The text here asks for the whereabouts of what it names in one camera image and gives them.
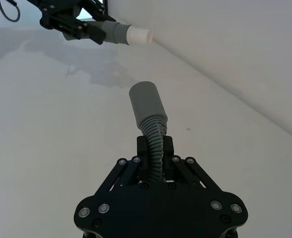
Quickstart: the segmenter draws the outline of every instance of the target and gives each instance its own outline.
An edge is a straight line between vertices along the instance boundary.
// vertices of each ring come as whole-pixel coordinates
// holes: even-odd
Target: gray flexible hose
[[[167,121],[161,116],[149,117],[142,122],[141,132],[147,137],[148,181],[164,181],[162,159],[164,155],[164,136],[167,134]]]
[[[167,134],[168,117],[156,86],[140,82],[129,91],[137,127],[147,138],[150,182],[165,181],[163,174],[163,143]]]

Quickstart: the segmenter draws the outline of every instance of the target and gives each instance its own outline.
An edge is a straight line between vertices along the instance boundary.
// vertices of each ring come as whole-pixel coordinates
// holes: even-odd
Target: white table surface
[[[76,205],[136,153],[128,90],[143,80],[176,154],[245,202],[239,237],[292,238],[289,134],[157,44],[66,42],[40,27],[0,29],[0,238],[82,236]]]

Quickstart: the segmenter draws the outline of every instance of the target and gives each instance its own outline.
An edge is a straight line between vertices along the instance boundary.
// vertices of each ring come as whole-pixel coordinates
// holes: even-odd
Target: white cap
[[[152,42],[153,33],[147,29],[130,26],[127,30],[126,39],[128,44],[148,44]]]

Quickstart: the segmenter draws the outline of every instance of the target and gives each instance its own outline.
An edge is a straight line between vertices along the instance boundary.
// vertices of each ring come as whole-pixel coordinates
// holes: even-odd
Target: silver bolt head
[[[186,160],[189,164],[193,164],[194,163],[194,159],[187,159]]]
[[[236,213],[242,213],[243,212],[242,208],[237,204],[232,204],[231,205],[231,209],[232,209],[233,212],[236,212]]]
[[[120,160],[118,163],[119,163],[120,165],[124,165],[124,164],[126,164],[126,160]]]
[[[140,158],[135,157],[135,158],[133,159],[133,161],[136,162],[136,163],[138,163],[138,162],[140,162]]]
[[[180,159],[178,158],[178,157],[173,157],[172,158],[172,161],[174,161],[174,162],[178,162]]]
[[[222,209],[222,204],[219,201],[212,201],[211,202],[211,207],[215,210],[221,210]]]
[[[110,210],[110,206],[106,203],[102,204],[99,208],[98,208],[98,212],[99,213],[107,213]]]
[[[83,207],[79,212],[78,212],[78,216],[80,218],[84,218],[87,217],[88,214],[90,214],[90,209],[88,207]]]

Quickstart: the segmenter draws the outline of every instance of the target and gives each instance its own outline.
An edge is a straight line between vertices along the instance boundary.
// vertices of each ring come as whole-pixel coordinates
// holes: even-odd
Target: metal screw
[[[194,163],[194,159],[187,159],[186,160],[189,164],[193,164]]]
[[[107,213],[110,210],[110,207],[108,204],[104,203],[98,208],[99,213]]]
[[[120,160],[118,163],[119,163],[120,165],[124,165],[124,164],[126,164],[126,160]]]
[[[136,162],[136,163],[138,163],[138,162],[140,162],[140,158],[139,158],[139,157],[135,157],[135,158],[133,159],[133,161]]]
[[[93,221],[93,226],[94,226],[95,228],[100,227],[101,224],[102,224],[102,220],[101,220],[101,219],[95,219],[95,220]]]
[[[237,204],[232,204],[231,205],[231,209],[232,209],[233,212],[236,212],[236,213],[242,213],[243,212],[242,208]]]
[[[215,210],[221,210],[222,209],[222,205],[219,201],[212,201],[211,202],[211,207]]]
[[[225,224],[231,223],[231,218],[228,215],[221,215],[221,221]]]
[[[173,158],[172,158],[172,161],[174,161],[174,162],[178,162],[178,161],[179,161],[179,158],[178,158],[178,157],[173,157]]]
[[[142,183],[141,184],[141,189],[142,190],[147,190],[149,188],[149,185],[148,184],[146,184],[146,183]]]
[[[87,217],[88,214],[90,214],[90,209],[88,207],[83,207],[79,212],[78,212],[78,216],[80,218],[84,218]]]
[[[168,188],[174,190],[176,188],[176,184],[174,182],[169,182]]]

